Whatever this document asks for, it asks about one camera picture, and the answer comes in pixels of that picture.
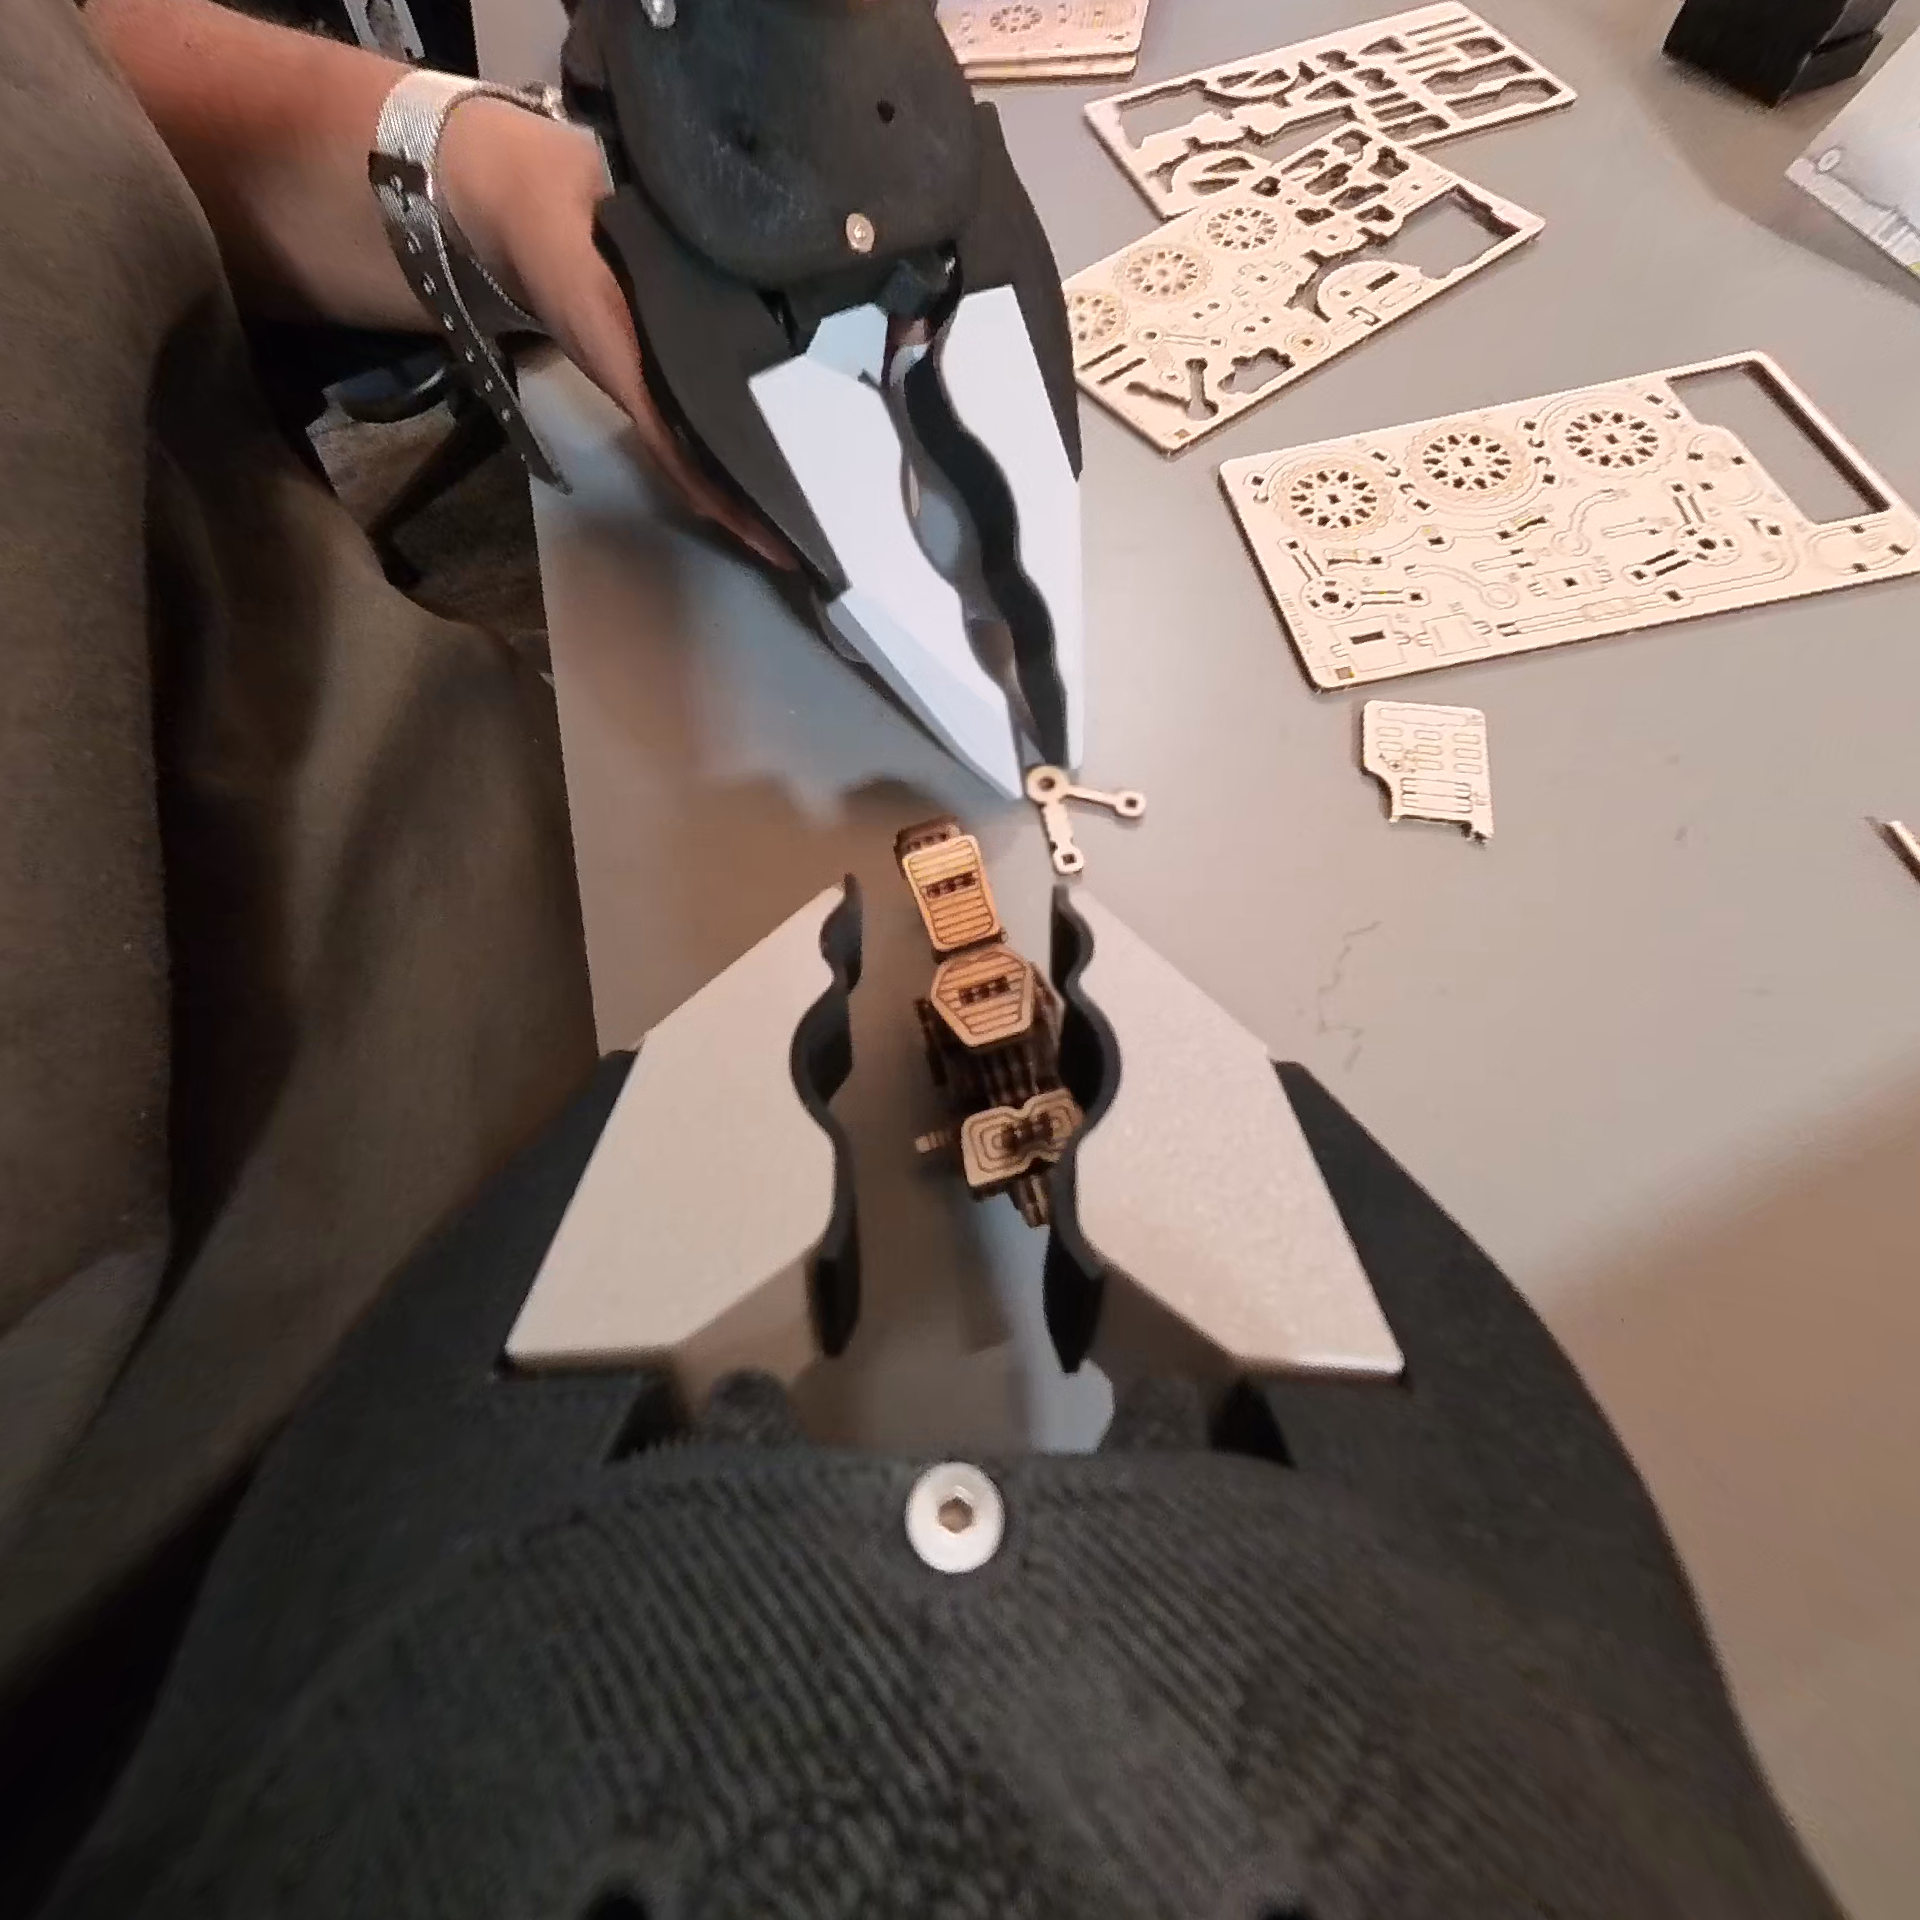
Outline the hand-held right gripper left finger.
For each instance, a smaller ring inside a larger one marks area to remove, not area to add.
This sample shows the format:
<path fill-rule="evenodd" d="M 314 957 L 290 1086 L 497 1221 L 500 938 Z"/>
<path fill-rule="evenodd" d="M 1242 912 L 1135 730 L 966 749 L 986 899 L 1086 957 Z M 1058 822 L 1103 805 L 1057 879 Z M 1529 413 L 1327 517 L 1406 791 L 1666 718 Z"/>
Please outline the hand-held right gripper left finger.
<path fill-rule="evenodd" d="M 803 1377 L 858 1328 L 861 895 L 844 879 L 651 1026 L 508 1333 L 529 1375 Z"/>

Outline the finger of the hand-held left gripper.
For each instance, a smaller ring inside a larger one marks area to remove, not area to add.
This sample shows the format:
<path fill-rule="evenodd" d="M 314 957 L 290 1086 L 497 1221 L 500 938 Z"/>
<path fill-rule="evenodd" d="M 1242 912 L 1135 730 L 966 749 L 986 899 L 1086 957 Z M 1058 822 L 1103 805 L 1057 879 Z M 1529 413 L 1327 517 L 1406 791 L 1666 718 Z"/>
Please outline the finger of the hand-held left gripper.
<path fill-rule="evenodd" d="M 1013 287 L 961 295 L 903 368 L 935 501 L 933 552 L 989 685 L 989 743 L 1015 766 L 1086 750 L 1084 514 L 1075 456 Z"/>
<path fill-rule="evenodd" d="M 1015 800 L 1027 763 L 989 743 L 988 674 L 933 552 L 937 506 L 905 422 L 903 370 L 935 339 L 890 352 L 883 333 L 819 333 L 751 374 L 755 503 L 803 558 L 828 634 Z"/>

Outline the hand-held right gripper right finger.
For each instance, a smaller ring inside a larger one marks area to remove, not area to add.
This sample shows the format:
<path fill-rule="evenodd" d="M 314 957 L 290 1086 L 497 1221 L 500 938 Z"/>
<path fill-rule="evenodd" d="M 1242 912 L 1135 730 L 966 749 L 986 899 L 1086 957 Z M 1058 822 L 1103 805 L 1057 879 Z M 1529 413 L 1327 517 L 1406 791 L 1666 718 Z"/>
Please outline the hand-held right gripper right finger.
<path fill-rule="evenodd" d="M 1047 969 L 1082 1112 L 1047 1178 L 1062 1369 L 1398 1379 L 1402 1344 L 1260 1037 L 1087 887 L 1057 890 Z"/>

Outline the wooden puzzle sheet small wheels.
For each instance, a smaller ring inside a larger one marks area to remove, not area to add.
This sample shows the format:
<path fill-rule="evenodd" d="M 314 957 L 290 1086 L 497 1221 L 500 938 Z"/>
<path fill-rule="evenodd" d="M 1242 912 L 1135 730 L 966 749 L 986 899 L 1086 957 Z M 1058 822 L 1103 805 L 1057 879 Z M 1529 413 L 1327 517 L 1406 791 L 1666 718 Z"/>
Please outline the wooden puzzle sheet small wheels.
<path fill-rule="evenodd" d="M 1390 135 L 1204 168 L 1197 203 L 1062 287 L 1084 397 L 1173 458 L 1546 231 Z"/>

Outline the partly built wooden model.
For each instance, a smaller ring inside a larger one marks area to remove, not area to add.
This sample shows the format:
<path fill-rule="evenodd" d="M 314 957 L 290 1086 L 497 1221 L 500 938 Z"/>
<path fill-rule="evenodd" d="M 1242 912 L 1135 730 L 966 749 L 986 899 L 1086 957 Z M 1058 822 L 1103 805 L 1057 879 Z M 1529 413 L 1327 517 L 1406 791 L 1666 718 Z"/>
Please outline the partly built wooden model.
<path fill-rule="evenodd" d="M 981 847 L 954 817 L 903 827 L 897 863 L 933 952 L 917 1017 L 951 1110 L 917 1153 L 954 1166 L 974 1199 L 1007 1197 L 1042 1231 L 1049 1174 L 1084 1121 L 1061 1071 L 1061 1001 L 1005 943 Z"/>

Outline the small angled wooden link piece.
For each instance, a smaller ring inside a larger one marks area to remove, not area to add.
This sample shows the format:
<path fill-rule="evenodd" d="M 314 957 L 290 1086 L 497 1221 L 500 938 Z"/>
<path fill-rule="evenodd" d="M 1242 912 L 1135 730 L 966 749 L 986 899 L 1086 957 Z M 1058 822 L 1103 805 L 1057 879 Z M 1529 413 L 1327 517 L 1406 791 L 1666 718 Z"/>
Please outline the small angled wooden link piece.
<path fill-rule="evenodd" d="M 1073 831 L 1073 808 L 1103 809 L 1125 823 L 1145 817 L 1145 793 L 1082 785 L 1065 769 L 1051 763 L 1035 763 L 1027 771 L 1023 793 L 1041 811 L 1051 870 L 1062 879 L 1076 879 L 1086 871 L 1086 855 Z"/>

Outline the grey desk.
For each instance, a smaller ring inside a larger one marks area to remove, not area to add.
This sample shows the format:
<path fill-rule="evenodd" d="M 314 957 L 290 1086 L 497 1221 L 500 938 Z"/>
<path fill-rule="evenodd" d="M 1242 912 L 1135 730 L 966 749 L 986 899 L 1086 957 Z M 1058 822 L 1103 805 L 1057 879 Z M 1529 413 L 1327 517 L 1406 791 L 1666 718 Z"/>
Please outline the grey desk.
<path fill-rule="evenodd" d="M 1575 105 L 1449 162 L 1542 237 L 1165 462 L 1086 409 L 1087 885 L 1308 1066 L 1527 1295 L 1633 1447 L 1765 1765 L 1854 1915 L 1915 1915 L 1915 584 L 1431 678 L 1490 725 L 1489 847 L 1380 815 L 1361 701 L 1310 691 L 1217 465 L 1765 350 L 1915 501 L 1915 290 L 1791 193 L 1838 96 L 1668 67 L 1676 6 L 1477 6 Z M 572 368 L 522 390 L 602 1043 L 858 873 L 855 1346 L 819 1433 L 1097 1437 L 1041 1237 L 915 1166 L 929 957 L 891 861 L 954 809 L 1019 946 L 1051 871 L 766 576 L 675 525 Z"/>

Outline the person's left hand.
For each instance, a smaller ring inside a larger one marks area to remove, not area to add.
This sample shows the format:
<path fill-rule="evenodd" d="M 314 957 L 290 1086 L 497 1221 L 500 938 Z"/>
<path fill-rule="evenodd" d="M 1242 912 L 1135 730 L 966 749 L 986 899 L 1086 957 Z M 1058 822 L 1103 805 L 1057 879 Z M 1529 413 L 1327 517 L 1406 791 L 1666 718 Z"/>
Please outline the person's left hand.
<path fill-rule="evenodd" d="M 646 462 L 681 503 L 756 558 L 793 570 L 798 561 L 782 537 L 689 458 L 653 408 L 634 315 L 595 239 L 609 169 L 591 135 L 470 95 L 444 126 L 438 187 L 477 263 L 629 419 Z"/>

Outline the silver wristband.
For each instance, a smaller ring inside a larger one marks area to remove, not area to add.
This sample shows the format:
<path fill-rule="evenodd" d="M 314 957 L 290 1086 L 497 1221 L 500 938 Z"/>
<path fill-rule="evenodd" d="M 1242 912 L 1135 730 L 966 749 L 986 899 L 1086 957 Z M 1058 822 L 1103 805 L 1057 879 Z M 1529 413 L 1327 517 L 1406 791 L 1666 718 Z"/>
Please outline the silver wristband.
<path fill-rule="evenodd" d="M 453 115 L 474 101 L 497 101 L 546 121 L 567 121 L 559 89 L 553 85 L 502 88 L 414 67 L 396 80 L 377 113 L 367 184 L 402 278 L 441 328 L 453 376 L 483 403 L 530 478 L 569 494 L 569 480 L 551 449 L 522 413 L 500 350 L 513 334 L 543 337 L 543 325 L 468 249 L 441 194 L 444 135 Z"/>

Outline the black office chair base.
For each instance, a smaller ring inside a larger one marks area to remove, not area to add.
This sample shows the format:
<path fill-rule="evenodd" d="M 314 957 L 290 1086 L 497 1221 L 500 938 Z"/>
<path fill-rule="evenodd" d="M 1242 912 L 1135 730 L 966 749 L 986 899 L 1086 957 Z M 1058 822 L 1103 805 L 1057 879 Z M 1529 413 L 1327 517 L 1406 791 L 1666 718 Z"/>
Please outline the black office chair base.
<path fill-rule="evenodd" d="M 324 386 L 308 431 L 332 491 L 358 512 L 388 584 L 421 585 L 402 536 L 505 446 L 493 413 L 447 354 L 414 349 Z"/>

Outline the small slotted wooden piece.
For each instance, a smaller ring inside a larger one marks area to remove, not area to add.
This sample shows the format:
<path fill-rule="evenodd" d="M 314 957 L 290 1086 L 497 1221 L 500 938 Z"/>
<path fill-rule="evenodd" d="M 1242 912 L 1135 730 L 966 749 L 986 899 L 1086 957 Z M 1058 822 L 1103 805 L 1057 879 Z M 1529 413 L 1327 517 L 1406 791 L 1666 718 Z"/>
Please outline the small slotted wooden piece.
<path fill-rule="evenodd" d="M 1483 710 L 1370 701 L 1361 710 L 1361 769 L 1380 786 L 1391 825 L 1494 837 L 1490 736 Z"/>

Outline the wooden puzzle sheet rectangular window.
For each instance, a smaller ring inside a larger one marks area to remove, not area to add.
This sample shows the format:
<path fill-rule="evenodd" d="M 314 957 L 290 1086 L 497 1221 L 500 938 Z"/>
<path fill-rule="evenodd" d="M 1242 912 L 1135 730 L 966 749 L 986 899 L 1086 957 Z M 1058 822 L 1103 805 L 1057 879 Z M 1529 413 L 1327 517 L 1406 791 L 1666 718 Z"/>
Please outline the wooden puzzle sheet rectangular window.
<path fill-rule="evenodd" d="M 1682 400 L 1741 376 L 1863 507 L 1812 520 Z M 1915 576 L 1915 510 L 1765 352 L 1220 465 L 1217 482 L 1316 691 L 1535 656 Z"/>

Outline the wooden puzzle sheet large cutouts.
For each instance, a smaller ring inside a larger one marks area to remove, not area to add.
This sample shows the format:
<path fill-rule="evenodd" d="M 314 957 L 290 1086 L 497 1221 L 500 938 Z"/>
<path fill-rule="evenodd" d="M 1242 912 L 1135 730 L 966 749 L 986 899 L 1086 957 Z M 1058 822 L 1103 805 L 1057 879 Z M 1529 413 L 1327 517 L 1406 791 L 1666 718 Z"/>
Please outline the wooden puzzle sheet large cutouts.
<path fill-rule="evenodd" d="M 1428 152 L 1572 105 L 1575 91 L 1463 6 L 1426 6 L 1319 33 L 1099 98 L 1099 146 L 1167 219 L 1251 186 L 1331 139 Z"/>

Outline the small black box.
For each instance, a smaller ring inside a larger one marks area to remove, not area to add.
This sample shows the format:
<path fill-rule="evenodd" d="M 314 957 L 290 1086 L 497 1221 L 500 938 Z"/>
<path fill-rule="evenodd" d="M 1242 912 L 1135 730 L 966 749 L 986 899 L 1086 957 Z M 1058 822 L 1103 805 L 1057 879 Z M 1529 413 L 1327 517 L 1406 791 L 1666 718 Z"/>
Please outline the small black box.
<path fill-rule="evenodd" d="M 1891 2 L 1684 2 L 1663 58 L 1767 107 L 1857 78 Z"/>

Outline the printed instruction booklet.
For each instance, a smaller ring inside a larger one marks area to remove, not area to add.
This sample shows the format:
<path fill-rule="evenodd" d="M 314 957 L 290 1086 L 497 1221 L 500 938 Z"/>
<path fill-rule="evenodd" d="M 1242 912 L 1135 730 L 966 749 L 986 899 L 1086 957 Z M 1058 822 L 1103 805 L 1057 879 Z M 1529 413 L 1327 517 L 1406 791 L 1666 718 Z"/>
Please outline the printed instruction booklet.
<path fill-rule="evenodd" d="M 1918 274 L 1918 67 L 1909 40 L 1785 177 L 1907 274 Z"/>

